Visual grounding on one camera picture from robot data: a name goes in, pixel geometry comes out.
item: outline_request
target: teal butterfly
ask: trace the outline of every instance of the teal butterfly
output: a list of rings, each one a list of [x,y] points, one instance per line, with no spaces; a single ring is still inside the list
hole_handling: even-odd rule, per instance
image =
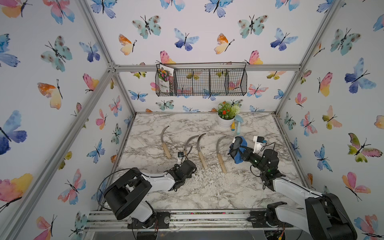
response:
[[[119,142],[120,142],[119,137],[121,135],[121,128],[119,128],[119,124],[118,123],[116,123],[115,131],[113,131],[112,134],[113,134],[113,137],[112,137],[111,142],[119,144]]]

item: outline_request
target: curved blade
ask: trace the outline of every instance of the curved blade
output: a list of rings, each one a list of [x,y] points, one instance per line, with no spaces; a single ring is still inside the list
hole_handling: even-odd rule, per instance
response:
[[[218,144],[220,143],[220,141],[221,141],[221,139],[223,139],[223,138],[225,138],[226,136],[222,136],[221,138],[219,138],[218,140],[217,140],[217,143],[216,143],[216,153],[217,154],[219,154],[219,152],[218,152]]]
[[[161,135],[160,135],[160,138],[161,138],[161,142],[164,142],[164,139],[163,139],[163,135],[164,135],[164,131],[168,128],[169,126],[166,126],[163,131],[161,132]]]
[[[200,139],[205,135],[205,133],[201,134],[200,137],[197,139],[197,151],[200,152]]]
[[[190,137],[186,142],[185,142],[185,145],[184,145],[184,152],[187,151],[187,146],[189,144],[189,142],[194,139],[195,137],[198,137],[198,135],[196,136],[193,136],[193,137]]]

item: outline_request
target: butterfly wallpaper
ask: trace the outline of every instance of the butterfly wallpaper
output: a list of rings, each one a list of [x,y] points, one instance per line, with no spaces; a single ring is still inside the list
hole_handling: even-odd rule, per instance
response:
[[[323,14],[331,3],[318,1],[317,12]],[[377,211],[384,191],[383,8],[381,1],[347,1],[312,50],[287,94],[291,100],[280,111],[287,114],[280,123],[291,150],[304,174],[311,175],[308,183],[339,197],[358,240],[384,237],[378,224],[384,214]],[[357,11],[371,16],[355,15]]]

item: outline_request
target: yellow butterfly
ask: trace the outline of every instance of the yellow butterfly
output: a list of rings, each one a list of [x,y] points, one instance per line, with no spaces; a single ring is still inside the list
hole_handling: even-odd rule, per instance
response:
[[[135,42],[132,44],[132,42],[129,41],[128,38],[124,37],[123,34],[120,34],[119,42],[121,42],[121,45],[124,46],[120,49],[120,51],[122,51],[124,55],[129,55],[133,52],[133,47],[135,47],[135,43],[137,42],[137,40],[135,40]]]
[[[231,42],[228,42],[227,38],[224,36],[224,34],[220,33],[220,35],[217,37],[217,44],[219,46],[215,47],[216,54],[220,54],[222,52],[225,52],[229,45],[234,41],[234,39]]]

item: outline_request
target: metal blade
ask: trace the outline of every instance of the metal blade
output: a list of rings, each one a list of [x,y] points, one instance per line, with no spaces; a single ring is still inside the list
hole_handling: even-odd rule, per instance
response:
[[[226,136],[222,136],[221,138],[219,138],[218,140],[217,140],[217,143],[216,143],[216,153],[217,154],[219,154],[219,152],[218,152],[218,144],[220,143],[220,141],[221,141],[221,139],[223,139],[223,138],[225,138]]]
[[[200,137],[197,139],[197,151],[200,152],[200,139],[202,138],[202,136],[204,136],[205,133],[201,134]]]
[[[164,135],[164,131],[168,128],[169,126],[166,126],[163,131],[161,132],[161,135],[160,135],[160,138],[161,138],[161,142],[164,142],[164,139],[163,139],[163,135]]]

